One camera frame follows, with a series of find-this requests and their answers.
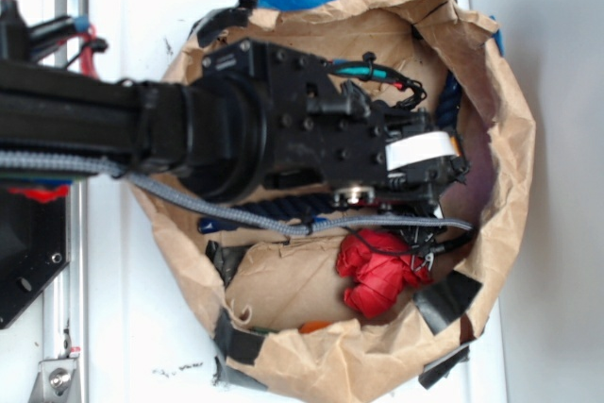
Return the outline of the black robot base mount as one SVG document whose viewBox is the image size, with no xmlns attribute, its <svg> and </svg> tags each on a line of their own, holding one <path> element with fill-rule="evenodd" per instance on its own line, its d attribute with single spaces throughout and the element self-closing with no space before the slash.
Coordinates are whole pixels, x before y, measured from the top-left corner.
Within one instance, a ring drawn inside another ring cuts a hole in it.
<svg viewBox="0 0 604 403">
<path fill-rule="evenodd" d="M 1 328 L 10 327 L 67 264 L 67 209 L 1 192 Z"/>
</svg>

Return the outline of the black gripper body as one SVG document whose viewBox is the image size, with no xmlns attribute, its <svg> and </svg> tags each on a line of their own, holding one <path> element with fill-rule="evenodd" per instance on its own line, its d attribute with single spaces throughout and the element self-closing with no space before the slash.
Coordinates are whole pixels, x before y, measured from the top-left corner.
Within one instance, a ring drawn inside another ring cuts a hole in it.
<svg viewBox="0 0 604 403">
<path fill-rule="evenodd" d="M 337 205 L 431 209 L 470 165 L 457 132 L 422 107 L 423 85 L 362 60 L 244 39 L 202 60 L 223 169 L 205 197 L 319 184 Z"/>
</svg>

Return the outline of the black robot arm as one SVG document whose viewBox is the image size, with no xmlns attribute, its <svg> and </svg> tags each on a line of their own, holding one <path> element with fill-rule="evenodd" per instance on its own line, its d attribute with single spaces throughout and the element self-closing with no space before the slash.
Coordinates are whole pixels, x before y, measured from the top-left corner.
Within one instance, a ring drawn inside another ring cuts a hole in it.
<svg viewBox="0 0 604 403">
<path fill-rule="evenodd" d="M 341 203 L 433 207 L 469 164 L 424 95 L 372 59 L 335 63 L 253 40 L 206 56 L 188 85 L 3 61 L 1 146 L 169 173 L 216 203 L 321 185 Z"/>
</svg>

